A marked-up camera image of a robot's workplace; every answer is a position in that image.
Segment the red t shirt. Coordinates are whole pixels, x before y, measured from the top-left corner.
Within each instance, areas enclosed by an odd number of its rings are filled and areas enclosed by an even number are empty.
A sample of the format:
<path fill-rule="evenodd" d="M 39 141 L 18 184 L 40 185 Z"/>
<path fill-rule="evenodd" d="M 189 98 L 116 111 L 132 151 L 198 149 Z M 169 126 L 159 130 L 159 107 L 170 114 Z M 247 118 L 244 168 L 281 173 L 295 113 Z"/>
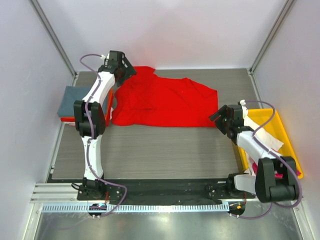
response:
<path fill-rule="evenodd" d="M 189 78 L 156 75 L 149 66 L 136 66 L 136 74 L 115 91 L 112 123 L 117 126 L 211 128 L 218 110 L 218 92 Z"/>

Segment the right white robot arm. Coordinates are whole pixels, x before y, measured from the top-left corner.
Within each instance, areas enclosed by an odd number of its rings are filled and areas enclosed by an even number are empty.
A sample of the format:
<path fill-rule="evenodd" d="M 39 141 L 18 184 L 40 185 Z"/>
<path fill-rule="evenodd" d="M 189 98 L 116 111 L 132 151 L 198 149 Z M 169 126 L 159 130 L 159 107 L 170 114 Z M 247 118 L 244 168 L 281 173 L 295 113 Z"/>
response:
<path fill-rule="evenodd" d="M 279 203 L 302 199 L 302 187 L 293 157 L 283 156 L 268 147 L 257 135 L 261 126 L 253 129 L 245 124 L 248 109 L 244 102 L 223 105 L 209 117 L 218 130 L 242 148 L 257 165 L 255 175 L 236 174 L 234 188 L 256 195 L 262 203 Z"/>

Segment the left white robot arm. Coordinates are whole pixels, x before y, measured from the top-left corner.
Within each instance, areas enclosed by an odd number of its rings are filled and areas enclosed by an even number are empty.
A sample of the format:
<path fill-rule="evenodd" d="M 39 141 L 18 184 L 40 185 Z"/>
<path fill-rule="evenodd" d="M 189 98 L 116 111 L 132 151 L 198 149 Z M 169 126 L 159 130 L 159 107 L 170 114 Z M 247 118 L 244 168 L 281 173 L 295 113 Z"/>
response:
<path fill-rule="evenodd" d="M 101 162 L 101 142 L 106 129 L 103 103 L 114 85 L 120 86 L 137 72 L 122 51 L 108 55 L 89 53 L 79 62 L 96 75 L 89 92 L 73 104 L 75 128 L 81 136 L 85 154 L 82 184 L 77 187 L 78 200 L 100 200 L 107 194 Z"/>

